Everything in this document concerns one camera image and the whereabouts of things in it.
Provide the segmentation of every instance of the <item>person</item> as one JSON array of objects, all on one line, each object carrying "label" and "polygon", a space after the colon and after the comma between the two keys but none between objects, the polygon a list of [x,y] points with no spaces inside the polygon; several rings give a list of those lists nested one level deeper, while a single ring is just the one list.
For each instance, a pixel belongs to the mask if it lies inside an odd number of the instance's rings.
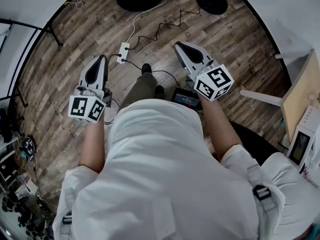
[{"label": "person", "polygon": [[252,158],[218,101],[199,95],[216,160],[197,112],[161,99],[150,65],[141,71],[113,121],[106,160],[103,115],[87,125],[78,167],[62,183],[55,239],[258,239]]}]

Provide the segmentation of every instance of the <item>electronic device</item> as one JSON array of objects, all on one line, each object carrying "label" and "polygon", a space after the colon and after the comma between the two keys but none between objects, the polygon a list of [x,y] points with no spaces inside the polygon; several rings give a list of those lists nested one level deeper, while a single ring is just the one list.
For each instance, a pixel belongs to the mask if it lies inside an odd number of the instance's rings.
[{"label": "electronic device", "polygon": [[101,55],[81,72],[74,95],[70,96],[68,116],[96,124],[105,107],[111,107],[112,92],[106,87],[107,80],[108,60]]},{"label": "electronic device", "polygon": [[174,50],[189,79],[194,82],[193,89],[209,101],[226,94],[235,82],[227,68],[219,65],[201,46],[176,42]]},{"label": "electronic device", "polygon": [[286,157],[299,170],[306,158],[318,160],[320,156],[320,109],[308,106],[295,132]]},{"label": "electronic device", "polygon": [[195,111],[202,110],[198,95],[190,90],[175,88],[171,101]]}]

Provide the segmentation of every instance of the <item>white shirt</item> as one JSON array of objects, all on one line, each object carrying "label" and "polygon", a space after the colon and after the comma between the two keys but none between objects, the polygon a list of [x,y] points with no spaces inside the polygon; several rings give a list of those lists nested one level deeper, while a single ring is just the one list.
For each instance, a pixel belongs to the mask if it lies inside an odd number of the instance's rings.
[{"label": "white shirt", "polygon": [[165,100],[137,101],[114,120],[102,172],[67,171],[55,239],[68,212],[66,190],[72,190],[77,240],[257,239],[247,167],[233,162],[239,156],[250,155],[237,145],[221,164],[213,158],[195,111]]}]

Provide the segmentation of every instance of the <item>black shoe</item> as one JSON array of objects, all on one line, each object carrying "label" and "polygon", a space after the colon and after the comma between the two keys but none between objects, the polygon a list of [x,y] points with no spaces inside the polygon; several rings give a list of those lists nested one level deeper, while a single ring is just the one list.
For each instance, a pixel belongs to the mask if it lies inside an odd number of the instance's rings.
[{"label": "black shoe", "polygon": [[164,94],[165,89],[161,85],[158,85],[154,90],[154,97],[164,96]]},{"label": "black shoe", "polygon": [[142,73],[142,75],[144,73],[152,73],[151,66],[148,63],[143,64],[142,69],[141,69],[141,73]]}]

